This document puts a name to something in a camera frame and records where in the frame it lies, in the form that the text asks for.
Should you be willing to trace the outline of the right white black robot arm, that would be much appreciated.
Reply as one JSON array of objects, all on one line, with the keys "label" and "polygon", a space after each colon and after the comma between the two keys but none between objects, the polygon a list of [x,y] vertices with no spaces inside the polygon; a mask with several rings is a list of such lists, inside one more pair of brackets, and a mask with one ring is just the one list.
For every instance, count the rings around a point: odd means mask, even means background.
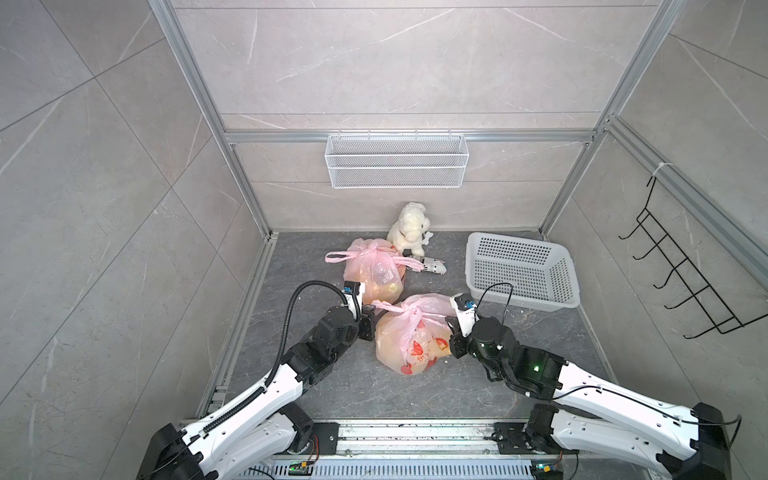
[{"label": "right white black robot arm", "polygon": [[489,381],[536,400],[523,429],[530,449],[603,454],[668,479],[731,478],[731,441],[719,409],[666,403],[615,385],[521,344],[494,317],[465,311],[448,325],[455,357],[475,358]]}]

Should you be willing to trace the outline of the pink plastic bag with print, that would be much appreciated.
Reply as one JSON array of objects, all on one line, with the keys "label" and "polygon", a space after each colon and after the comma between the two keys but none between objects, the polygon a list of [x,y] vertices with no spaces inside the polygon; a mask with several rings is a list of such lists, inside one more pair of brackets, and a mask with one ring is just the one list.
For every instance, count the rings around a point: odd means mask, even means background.
[{"label": "pink plastic bag with print", "polygon": [[355,239],[346,250],[327,253],[325,262],[345,264],[344,280],[364,285],[364,304],[397,303],[404,291],[406,270],[424,269],[420,260],[401,255],[384,239]]}]

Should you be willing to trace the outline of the plain pink plastic bag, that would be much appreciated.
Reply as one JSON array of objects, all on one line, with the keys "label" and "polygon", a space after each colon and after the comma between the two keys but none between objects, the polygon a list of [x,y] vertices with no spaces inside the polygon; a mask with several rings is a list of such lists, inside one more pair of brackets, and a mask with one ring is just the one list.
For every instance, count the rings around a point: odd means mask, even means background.
[{"label": "plain pink plastic bag", "polygon": [[392,371],[412,376],[451,354],[447,318],[451,299],[442,294],[412,295],[398,304],[374,301],[377,313],[376,358]]}]

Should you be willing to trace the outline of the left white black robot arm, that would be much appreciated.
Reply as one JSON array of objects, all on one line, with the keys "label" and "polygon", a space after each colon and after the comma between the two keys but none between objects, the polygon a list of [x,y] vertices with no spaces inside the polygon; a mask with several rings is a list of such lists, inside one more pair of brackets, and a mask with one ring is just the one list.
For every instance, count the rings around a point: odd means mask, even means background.
[{"label": "left white black robot arm", "polygon": [[138,479],[232,479],[286,450],[302,450],[312,419],[296,404],[333,370],[359,338],[373,339],[375,308],[327,311],[280,363],[214,413],[184,428],[161,427],[151,438]]}]

